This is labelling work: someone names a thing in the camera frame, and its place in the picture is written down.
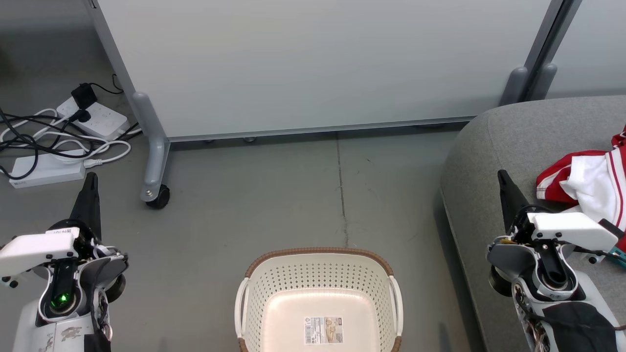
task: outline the floor crack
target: floor crack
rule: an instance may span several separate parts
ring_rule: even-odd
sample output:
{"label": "floor crack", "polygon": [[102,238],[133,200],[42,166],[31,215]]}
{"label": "floor crack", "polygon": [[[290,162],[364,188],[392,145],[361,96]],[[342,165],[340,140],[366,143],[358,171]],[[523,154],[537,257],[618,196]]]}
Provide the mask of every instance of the floor crack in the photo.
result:
{"label": "floor crack", "polygon": [[348,220],[346,218],[346,203],[344,201],[344,180],[341,177],[341,153],[339,152],[339,133],[335,133],[337,140],[337,166],[339,167],[339,191],[341,193],[341,217],[344,220],[344,248],[348,248]]}

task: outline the barcode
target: barcode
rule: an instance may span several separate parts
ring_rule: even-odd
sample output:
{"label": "barcode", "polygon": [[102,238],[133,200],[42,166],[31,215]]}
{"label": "barcode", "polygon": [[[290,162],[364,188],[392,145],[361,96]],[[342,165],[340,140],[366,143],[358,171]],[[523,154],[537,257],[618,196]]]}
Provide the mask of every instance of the barcode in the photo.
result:
{"label": "barcode", "polygon": [[311,344],[311,331],[312,331],[312,326],[311,325],[307,325],[304,327],[304,343],[306,344]]}

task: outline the basket label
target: basket label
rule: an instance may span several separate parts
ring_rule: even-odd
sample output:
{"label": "basket label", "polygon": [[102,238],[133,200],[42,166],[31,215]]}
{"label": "basket label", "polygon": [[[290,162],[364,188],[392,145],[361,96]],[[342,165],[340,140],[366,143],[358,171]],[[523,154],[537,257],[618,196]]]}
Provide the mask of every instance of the basket label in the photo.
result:
{"label": "basket label", "polygon": [[339,316],[308,316],[304,318],[304,344],[344,342],[344,320]]}

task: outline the sticker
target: sticker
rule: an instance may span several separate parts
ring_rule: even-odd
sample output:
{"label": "sticker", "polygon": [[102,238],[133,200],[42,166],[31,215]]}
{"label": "sticker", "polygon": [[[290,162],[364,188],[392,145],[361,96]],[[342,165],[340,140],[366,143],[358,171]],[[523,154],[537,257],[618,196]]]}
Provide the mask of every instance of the sticker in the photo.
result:
{"label": "sticker", "polygon": [[304,318],[304,344],[344,342],[344,322],[338,316]]}
{"label": "sticker", "polygon": [[48,230],[47,234],[72,234],[74,237],[78,238],[78,233],[80,229],[77,227],[66,227],[64,229],[56,229],[56,230]]}

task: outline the whiteboard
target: whiteboard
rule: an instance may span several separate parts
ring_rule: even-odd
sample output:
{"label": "whiteboard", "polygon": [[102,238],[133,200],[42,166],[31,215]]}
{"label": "whiteboard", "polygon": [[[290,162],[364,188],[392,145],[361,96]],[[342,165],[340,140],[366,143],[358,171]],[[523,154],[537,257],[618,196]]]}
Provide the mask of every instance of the whiteboard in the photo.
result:
{"label": "whiteboard", "polygon": [[626,1],[583,0],[552,62],[546,98],[626,94]]}
{"label": "whiteboard", "polygon": [[167,137],[477,115],[550,0],[100,0]]}

